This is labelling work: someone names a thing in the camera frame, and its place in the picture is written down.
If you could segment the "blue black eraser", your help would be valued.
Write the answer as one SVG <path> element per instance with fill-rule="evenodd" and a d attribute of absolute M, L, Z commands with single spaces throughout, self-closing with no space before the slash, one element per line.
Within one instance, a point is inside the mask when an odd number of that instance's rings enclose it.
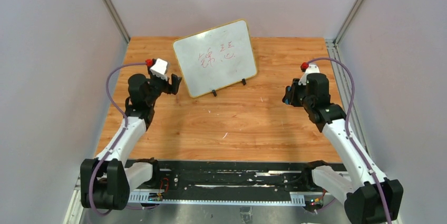
<path fill-rule="evenodd" d="M 285 95 L 284 95 L 284 97 L 283 97 L 283 99 L 282 99 L 282 102 L 285 103 L 285 104 L 287 104 L 287 105 L 290 105 L 290 101 L 289 101 L 289 98 L 290 98 L 290 90 L 291 90 L 291 86 L 287 86 L 287 87 L 285 88 Z"/>

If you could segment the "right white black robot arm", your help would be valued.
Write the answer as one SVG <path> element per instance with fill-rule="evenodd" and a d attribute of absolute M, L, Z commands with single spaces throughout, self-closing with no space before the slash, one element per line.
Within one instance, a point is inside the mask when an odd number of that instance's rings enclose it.
<path fill-rule="evenodd" d="M 346 168 L 343 178 L 326 162 L 310 162 L 304 170 L 309 188 L 320 187 L 343 204 L 351 223 L 385 223 L 397 219 L 403 186 L 391 180 L 367 155 L 347 122 L 343 108 L 331 102 L 329 80 L 322 73 L 305 73 L 285 89 L 283 102 L 303 107 L 309 120 L 329 139 Z"/>

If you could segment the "yellow framed whiteboard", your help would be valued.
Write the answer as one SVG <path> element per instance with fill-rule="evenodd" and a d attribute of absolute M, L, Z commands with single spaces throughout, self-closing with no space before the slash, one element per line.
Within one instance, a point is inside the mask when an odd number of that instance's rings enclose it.
<path fill-rule="evenodd" d="M 172 46 L 192 98 L 240 83 L 258 73 L 244 19 L 177 39 Z"/>

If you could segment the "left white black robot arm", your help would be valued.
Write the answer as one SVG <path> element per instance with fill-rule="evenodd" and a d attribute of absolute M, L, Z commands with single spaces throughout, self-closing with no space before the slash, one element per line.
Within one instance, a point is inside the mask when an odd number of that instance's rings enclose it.
<path fill-rule="evenodd" d="M 161 94 L 176 95 L 182 77 L 172 74 L 163 79 L 154 74 L 134 74 L 128 79 L 123 120 L 118 132 L 94 159 L 80 166 L 81 204 L 96 211 L 122 210 L 130 193 L 146 183 L 157 184 L 160 168 L 154 158 L 140 159 L 126 168 L 126 162 L 140 138 L 147 132 L 156 100 Z"/>

